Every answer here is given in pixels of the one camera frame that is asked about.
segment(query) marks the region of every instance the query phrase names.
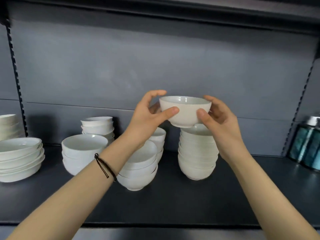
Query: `upper shelf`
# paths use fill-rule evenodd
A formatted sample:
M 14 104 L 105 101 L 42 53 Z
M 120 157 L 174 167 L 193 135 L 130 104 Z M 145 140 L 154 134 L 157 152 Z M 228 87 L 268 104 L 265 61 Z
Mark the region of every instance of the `upper shelf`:
M 320 0 L 16 0 L 178 20 L 320 34 Z

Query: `bracelet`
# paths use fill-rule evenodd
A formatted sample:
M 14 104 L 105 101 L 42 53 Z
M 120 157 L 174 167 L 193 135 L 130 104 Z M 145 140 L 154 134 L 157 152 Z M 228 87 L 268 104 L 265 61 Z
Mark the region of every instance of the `bracelet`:
M 109 175 L 107 174 L 107 172 L 105 171 L 105 169 L 101 166 L 101 164 L 102 164 L 103 166 L 105 166 L 106 169 L 111 173 L 111 175 L 113 176 L 113 180 L 114 180 L 114 181 L 117 181 L 117 176 L 116 176 L 116 174 L 112 171 L 112 169 L 109 167 L 109 165 L 108 165 L 105 161 L 103 161 L 101 158 L 99 158 L 99 154 L 98 154 L 98 153 L 95 153 L 95 154 L 94 154 L 94 158 L 96 159 L 96 161 L 97 161 L 99 167 L 101 168 L 101 170 L 103 171 L 103 173 L 106 175 L 106 178 L 108 179 L 108 178 L 109 178 Z

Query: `silver lid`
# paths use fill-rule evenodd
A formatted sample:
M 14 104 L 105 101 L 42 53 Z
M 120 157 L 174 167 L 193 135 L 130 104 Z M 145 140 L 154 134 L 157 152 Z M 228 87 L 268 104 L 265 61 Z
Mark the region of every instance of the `silver lid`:
M 306 124 L 311 126 L 320 125 L 320 113 L 310 116 L 306 121 Z

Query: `right hand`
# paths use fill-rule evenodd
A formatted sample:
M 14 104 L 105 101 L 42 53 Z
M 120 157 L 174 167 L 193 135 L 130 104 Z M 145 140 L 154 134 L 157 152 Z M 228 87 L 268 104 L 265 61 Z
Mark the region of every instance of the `right hand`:
M 208 95 L 204 99 L 212 103 L 210 111 L 198 109 L 197 116 L 212 132 L 221 157 L 229 163 L 240 155 L 248 155 L 237 117 L 221 100 Z

